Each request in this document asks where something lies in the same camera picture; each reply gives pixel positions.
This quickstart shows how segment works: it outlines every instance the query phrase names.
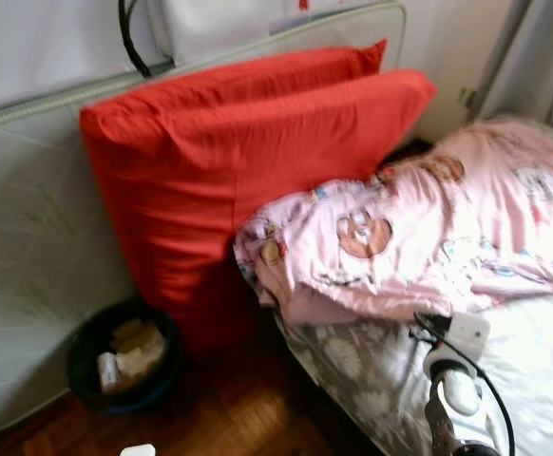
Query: bedsheet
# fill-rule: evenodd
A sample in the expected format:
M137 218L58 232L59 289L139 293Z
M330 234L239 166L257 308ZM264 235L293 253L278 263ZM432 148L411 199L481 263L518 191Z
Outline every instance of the bedsheet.
M503 397L518 456L553 454L553 296L483 313L491 333L480 365ZM424 406L429 344L394 320L290 326L277 319L293 355L314 381L390 456L430 456ZM505 423L485 384L488 416L501 454Z
M479 311L553 293L553 138L479 122L369 182L260 210L235 252L290 323Z

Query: pillowcase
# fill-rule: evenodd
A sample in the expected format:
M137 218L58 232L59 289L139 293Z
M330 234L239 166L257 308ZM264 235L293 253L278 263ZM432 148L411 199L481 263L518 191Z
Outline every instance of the pillowcase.
M225 67L196 75L204 81L196 88L192 75L189 90L175 79L82 111L132 275L148 303L173 315L188 353L211 352L257 327L255 297L232 253L238 226L287 193L367 178L433 96L419 72L363 77L359 51L346 50L337 52L338 82L310 63L308 78L301 69L290 74L281 56L278 78L260 71L245 82L240 68L234 91L222 86L220 71L232 82Z

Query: cord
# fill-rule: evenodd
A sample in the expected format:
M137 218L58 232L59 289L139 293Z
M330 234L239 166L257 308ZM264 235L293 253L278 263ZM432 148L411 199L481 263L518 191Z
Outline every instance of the cord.
M503 413L503 416L505 417L505 424L506 424L506 434L508 437L508 454L509 456L515 456L515 436L513 435L513 425L511 424L511 418L508 416L508 411L506 411L505 402L501 398L500 394L496 390L496 387L494 387L494 384L491 382L489 377L487 376L486 372L481 369L477 363L475 363L472 359L470 359L468 356L466 356L464 353L462 353L460 350L458 350L456 347L454 347L451 343L449 343L446 338L441 335L439 332L434 330L432 328L432 325L430 322L424 317L422 313L414 312L413 317L416 319L418 324L422 326L423 329L427 330L430 335L435 337L438 341L446 344L448 347L450 347L457 355L463 357L476 371L477 375L479 375L481 378L484 379L484 381L487 384L487 387L492 391L492 394L494 395L494 398L496 399L496 402L498 403L498 407L500 407L501 412Z
M126 49L126 54L128 55L129 60L135 66L135 68L144 76L144 78L149 78L151 76L150 69L147 67L143 61L140 54L137 53L133 40L131 39L131 15L133 13L133 8L137 4L137 0L131 0L131 4L128 9L125 7L126 0L118 0L118 20L121 26L121 35L123 36L124 48Z

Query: curtain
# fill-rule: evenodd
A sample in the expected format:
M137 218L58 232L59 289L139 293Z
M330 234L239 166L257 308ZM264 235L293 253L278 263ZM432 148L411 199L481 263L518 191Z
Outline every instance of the curtain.
M518 0L471 107L553 124L553 0Z

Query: black cable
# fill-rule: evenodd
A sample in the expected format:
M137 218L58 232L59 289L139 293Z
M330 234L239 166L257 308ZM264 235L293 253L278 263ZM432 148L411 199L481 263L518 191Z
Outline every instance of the black cable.
M506 434L508 436L508 454L509 456L515 456L515 436L513 435L513 425L511 423L511 418L508 416L508 411L506 411L505 402L503 401L500 394L496 390L496 387L494 387L494 384L490 381L486 372L483 369L481 369L477 365L477 363L475 363L472 359L470 359L468 356L466 356L464 353L462 353L460 350L454 347L451 343L449 343L443 335L441 335L439 332L434 330L430 322L421 313L414 312L413 317L416 319L418 324L422 326L423 329L427 330L430 333L430 335L435 337L438 341L446 344L457 355L464 358L477 371L477 375L479 375L481 378L484 379L484 381L487 384L487 387L490 389L490 391L492 391L492 394L494 395L494 399L496 399L496 402L498 403L498 407L501 408L501 412L505 417Z
M121 26L124 48L126 49L129 60L135 68L144 78L149 78L151 76L150 69L147 67L142 57L140 57L140 54L137 53L135 45L133 45L133 40L131 39L131 14L133 13L133 8L135 8L137 4L137 0L132 0L128 9L125 7L124 2L125 0L118 0L118 20Z

